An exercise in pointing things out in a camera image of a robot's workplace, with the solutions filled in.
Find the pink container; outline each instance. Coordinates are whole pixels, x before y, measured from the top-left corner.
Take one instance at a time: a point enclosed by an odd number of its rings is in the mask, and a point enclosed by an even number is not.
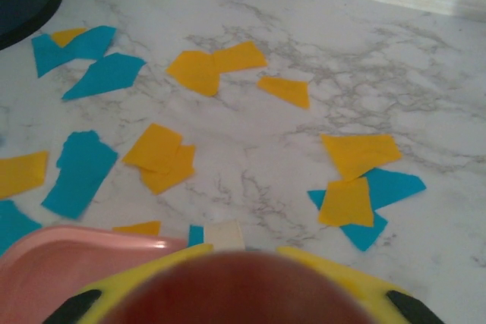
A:
[[[40,324],[83,286],[183,249],[180,239],[60,225],[0,257],[1,323]]]

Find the small white tab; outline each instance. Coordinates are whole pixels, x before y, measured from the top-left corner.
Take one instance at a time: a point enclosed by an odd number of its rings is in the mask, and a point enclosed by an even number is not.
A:
[[[211,243],[214,250],[245,249],[245,242],[237,220],[205,225],[204,243]]]

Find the paper scrap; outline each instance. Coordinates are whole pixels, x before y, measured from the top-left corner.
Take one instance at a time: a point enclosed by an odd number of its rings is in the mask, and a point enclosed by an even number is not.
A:
[[[372,168],[402,158],[389,134],[331,137],[320,135],[344,181],[360,177]]]
[[[37,77],[41,77],[53,68],[76,58],[76,55],[66,52],[65,49],[56,45],[49,34],[32,38],[32,47],[36,60]]]
[[[205,96],[218,93],[219,73],[214,58],[202,51],[184,51],[166,69],[181,85]]]
[[[205,225],[204,243],[211,243],[214,250],[245,249],[245,241],[237,220]]]
[[[51,34],[51,39],[59,47],[66,46],[74,37],[86,32],[86,28],[73,28],[72,30],[61,30]]]
[[[24,235],[41,227],[17,209],[12,200],[0,201],[0,256]]]
[[[108,49],[116,29],[99,26],[74,37],[65,47],[60,47],[49,34],[32,38],[37,77],[75,58],[97,60]]]
[[[75,58],[97,60],[105,55],[115,32],[114,27],[94,27],[74,37],[63,49],[72,53]]]
[[[74,132],[64,143],[56,166],[55,186],[42,205],[56,214],[77,219],[90,204],[112,169],[118,154],[95,131]]]
[[[220,49],[213,53],[218,73],[244,70],[246,68],[263,68],[267,66],[265,55],[253,41]]]
[[[0,199],[38,187],[46,176],[47,151],[0,159]]]
[[[182,135],[152,123],[131,147],[123,162],[166,174],[172,169]]]
[[[306,81],[286,80],[280,77],[265,76],[257,83],[258,87],[293,105],[309,109],[308,83]]]
[[[336,227],[347,224],[372,227],[373,210],[366,178],[330,182],[318,220]]]
[[[84,98],[109,91],[132,87],[138,71],[144,66],[141,58],[113,53],[88,67],[86,74],[66,94],[63,100]]]
[[[176,184],[180,184],[195,173],[192,167],[195,152],[195,146],[180,146],[175,154],[171,170],[166,173],[141,168],[142,182],[156,195]]]
[[[188,247],[204,243],[204,228],[200,225],[189,226]]]
[[[374,212],[373,227],[350,224],[341,227],[342,232],[361,251],[365,252],[378,239],[388,221]]]
[[[312,203],[317,207],[317,210],[320,210],[322,204],[324,202],[324,197],[326,196],[325,190],[309,190],[307,192],[309,198],[311,199]]]
[[[112,230],[120,233],[159,235],[160,226],[161,223],[157,220],[154,220],[151,222],[126,225],[123,227],[113,227]]]
[[[427,189],[419,176],[381,168],[373,168],[363,177],[368,180],[373,210],[396,203]]]

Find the yellow paper scrap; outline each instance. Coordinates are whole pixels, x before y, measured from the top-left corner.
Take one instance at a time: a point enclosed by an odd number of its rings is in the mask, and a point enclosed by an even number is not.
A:
[[[184,51],[166,70],[181,85],[205,96],[218,93],[219,73],[212,55],[202,51]]]
[[[167,173],[172,168],[181,142],[179,133],[152,123],[122,161],[148,171]]]
[[[219,73],[267,66],[265,55],[252,41],[243,42],[228,49],[220,49],[215,51],[213,56],[216,70]]]
[[[59,47],[66,46],[76,36],[86,32],[86,28],[73,28],[72,30],[61,30],[51,34],[51,39],[57,43]]]
[[[170,187],[183,182],[186,178],[189,178],[194,173],[192,162],[194,160],[194,154],[196,152],[195,146],[180,146],[177,155],[175,156],[174,165],[172,170],[166,174],[160,174],[157,172],[151,172],[148,170],[140,169],[141,178],[144,184],[154,194],[162,193]]]
[[[319,223],[340,227],[347,224],[373,226],[368,180],[333,181],[319,211]]]
[[[372,168],[402,158],[395,140],[389,134],[320,138],[345,181],[350,181]]]
[[[284,99],[301,108],[309,109],[308,83],[305,81],[293,81],[279,77],[265,76],[258,81],[257,85],[280,99]]]
[[[0,159],[0,199],[22,193],[44,183],[49,153]]]
[[[160,225],[161,223],[159,221],[154,220],[152,222],[127,225],[125,227],[113,227],[112,230],[120,233],[159,235]]]

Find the cut paper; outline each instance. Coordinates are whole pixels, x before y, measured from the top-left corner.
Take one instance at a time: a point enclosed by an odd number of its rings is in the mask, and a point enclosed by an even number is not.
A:
[[[378,239],[387,224],[385,218],[374,213],[373,227],[350,224],[342,226],[341,230],[359,250],[365,252]]]
[[[188,247],[204,243],[204,228],[200,225],[189,226]]]
[[[102,58],[115,31],[113,27],[96,27],[74,37],[65,47],[58,46],[48,34],[32,38],[37,77],[75,58],[90,60]]]
[[[192,167],[195,152],[195,146],[180,146],[175,154],[171,170],[165,174],[141,168],[142,182],[156,195],[180,184],[195,173]]]
[[[56,166],[61,169],[42,205],[56,214],[77,219],[90,204],[112,169],[118,154],[95,131],[74,132],[64,143]]]
[[[181,142],[181,134],[152,123],[122,161],[144,170],[166,174],[172,169]]]
[[[360,177],[372,168],[402,158],[389,134],[331,137],[320,135],[344,181]]]
[[[308,83],[306,81],[293,81],[279,77],[262,77],[257,83],[258,87],[266,92],[290,102],[293,105],[309,109]]]
[[[86,74],[66,94],[63,100],[73,100],[109,91],[132,87],[138,71],[144,66],[141,58],[113,53],[88,67]]]
[[[245,241],[237,220],[204,226],[204,243],[216,250],[245,250]]]
[[[112,230],[119,233],[159,235],[160,226],[161,223],[157,220],[154,220],[152,222],[126,225],[124,227],[113,227]]]
[[[330,182],[318,220],[336,227],[347,224],[372,227],[373,210],[366,178]]]
[[[51,39],[59,47],[66,46],[74,37],[86,32],[86,28],[73,28],[72,30],[61,30],[51,34]]]
[[[309,190],[307,192],[309,198],[311,199],[312,203],[317,207],[317,210],[320,210],[322,204],[324,202],[324,197],[326,196],[325,190]]]
[[[0,201],[0,256],[24,235],[41,227],[17,209],[12,200]]]
[[[263,68],[267,66],[265,55],[252,41],[215,51],[213,57],[216,71],[220,74],[246,68]]]
[[[47,151],[0,159],[0,199],[22,193],[44,183]]]
[[[97,60],[105,55],[115,32],[114,27],[94,27],[74,37],[63,49],[73,54],[75,58]]]
[[[53,68],[76,58],[71,52],[66,52],[65,49],[56,45],[49,34],[32,38],[32,47],[36,60],[37,77],[42,77]]]
[[[219,73],[212,55],[202,51],[184,51],[166,69],[181,85],[205,96],[218,93]]]
[[[373,168],[363,177],[368,180],[373,210],[396,203],[427,189],[419,176],[382,170],[381,168]]]

